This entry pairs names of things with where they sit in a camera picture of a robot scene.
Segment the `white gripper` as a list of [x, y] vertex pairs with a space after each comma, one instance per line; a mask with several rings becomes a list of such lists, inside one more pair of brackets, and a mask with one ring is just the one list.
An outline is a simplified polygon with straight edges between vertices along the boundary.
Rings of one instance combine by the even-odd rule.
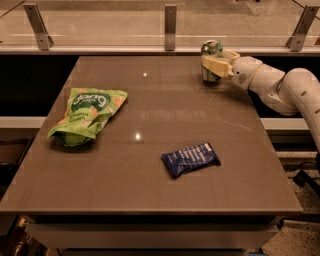
[[234, 75], [231, 81], [247, 90], [255, 72], [263, 62], [250, 56], [240, 57], [239, 53], [226, 49], [222, 53], [224, 58], [202, 55], [202, 66], [221, 78]]

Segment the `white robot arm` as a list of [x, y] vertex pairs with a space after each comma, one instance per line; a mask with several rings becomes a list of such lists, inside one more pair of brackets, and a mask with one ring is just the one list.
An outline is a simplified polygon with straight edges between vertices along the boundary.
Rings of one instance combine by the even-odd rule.
[[320, 84], [307, 69], [295, 68], [285, 73], [262, 61], [223, 50], [203, 53], [202, 66], [218, 77], [257, 94], [272, 110], [291, 116], [300, 113], [320, 151]]

